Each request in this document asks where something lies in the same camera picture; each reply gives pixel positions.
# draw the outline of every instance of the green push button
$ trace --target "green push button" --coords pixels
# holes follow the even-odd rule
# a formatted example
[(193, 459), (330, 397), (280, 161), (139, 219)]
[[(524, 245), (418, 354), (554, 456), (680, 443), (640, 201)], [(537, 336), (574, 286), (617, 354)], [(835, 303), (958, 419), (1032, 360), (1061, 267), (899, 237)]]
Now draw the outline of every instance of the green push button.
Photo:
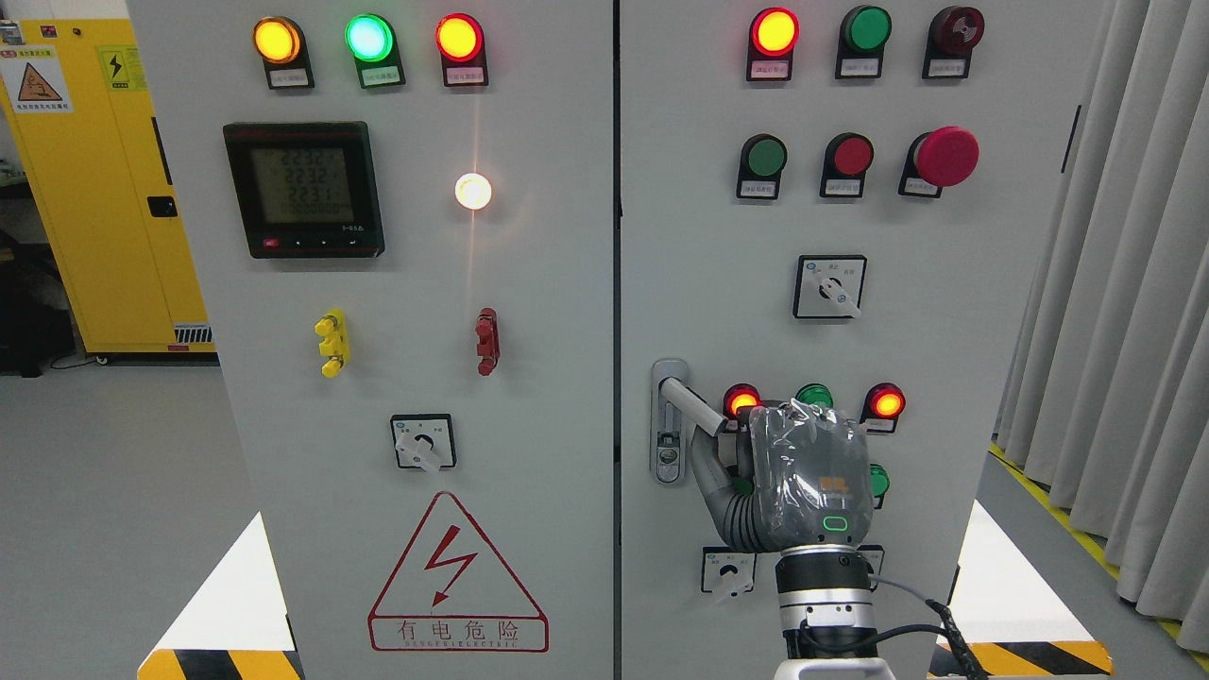
[(844, 17), (844, 41), (857, 52), (874, 52), (890, 40), (890, 12), (862, 5)]
[(759, 177), (773, 177), (785, 167), (785, 145), (776, 139), (760, 139), (747, 151), (747, 167)]
[(829, 514), (823, 518), (823, 529), (828, 531), (848, 531), (848, 518)]
[(798, 396), (794, 397), (804, 404), (815, 404), (816, 407), (823, 407), (827, 409), (835, 408), (835, 399), (831, 396), (831, 390), (826, 385), (818, 382), (811, 382), (802, 390), (798, 390)]
[(869, 479), (873, 482), (873, 497), (885, 496), (890, 490), (890, 473), (880, 465), (869, 466)]

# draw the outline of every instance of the electric hazard sticker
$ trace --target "electric hazard sticker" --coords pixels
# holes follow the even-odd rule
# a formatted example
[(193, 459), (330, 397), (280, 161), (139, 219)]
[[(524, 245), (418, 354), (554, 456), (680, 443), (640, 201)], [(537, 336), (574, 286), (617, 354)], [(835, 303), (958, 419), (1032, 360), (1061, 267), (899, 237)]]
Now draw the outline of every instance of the electric hazard sticker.
[(380, 652), (545, 652), (550, 624), (465, 506), (441, 491), (369, 616)]
[(109, 90), (140, 92), (147, 88), (137, 45), (105, 45), (97, 47), (97, 54), (100, 57), (100, 70), (105, 75)]
[(53, 47), (0, 50), (0, 79), (18, 114), (69, 114), (71, 96)]

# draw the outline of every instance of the yellow and black striped tape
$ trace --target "yellow and black striped tape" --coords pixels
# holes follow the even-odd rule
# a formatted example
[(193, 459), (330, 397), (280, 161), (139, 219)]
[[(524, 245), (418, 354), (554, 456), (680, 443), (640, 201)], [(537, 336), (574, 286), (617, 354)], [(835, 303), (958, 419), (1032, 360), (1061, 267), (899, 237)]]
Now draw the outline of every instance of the yellow and black striped tape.
[[(1112, 675), (1112, 658), (1100, 642), (971, 642), (987, 675)], [(949, 645), (932, 652), (930, 678), (962, 675)]]
[(303, 680), (295, 651), (156, 650), (138, 680)]

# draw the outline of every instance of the plastic cover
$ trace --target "plastic cover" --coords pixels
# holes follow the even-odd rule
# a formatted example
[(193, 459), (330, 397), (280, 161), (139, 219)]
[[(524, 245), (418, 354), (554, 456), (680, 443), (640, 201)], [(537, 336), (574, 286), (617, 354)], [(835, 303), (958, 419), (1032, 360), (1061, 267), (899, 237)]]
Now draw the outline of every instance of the plastic cover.
[(751, 413), (757, 517), (776, 549), (860, 544), (873, 521), (864, 431), (797, 399)]

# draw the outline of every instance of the green indicator light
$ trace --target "green indicator light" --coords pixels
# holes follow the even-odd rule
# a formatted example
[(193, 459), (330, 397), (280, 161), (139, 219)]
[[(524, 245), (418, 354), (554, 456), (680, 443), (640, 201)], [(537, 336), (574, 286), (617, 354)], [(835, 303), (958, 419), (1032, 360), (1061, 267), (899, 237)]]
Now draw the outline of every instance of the green indicator light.
[(873, 497), (885, 496), (890, 490), (890, 473), (880, 465), (869, 466), (869, 479), (873, 482)]
[(363, 62), (381, 62), (394, 48), (394, 31), (382, 17), (358, 15), (345, 28), (345, 42)]
[(815, 404), (816, 407), (823, 407), (827, 409), (835, 408), (835, 400), (832, 399), (831, 390), (826, 385), (820, 385), (818, 382), (811, 382), (802, 390), (798, 390), (798, 396), (794, 397), (804, 404)]
[(838, 514), (827, 515), (823, 518), (823, 529), (828, 531), (848, 531), (848, 519)]
[(785, 167), (785, 146), (775, 139), (760, 139), (747, 152), (747, 167), (760, 177), (771, 177)]
[(881, 7), (857, 7), (845, 17), (844, 41), (852, 50), (873, 52), (886, 40), (890, 40), (890, 13)]

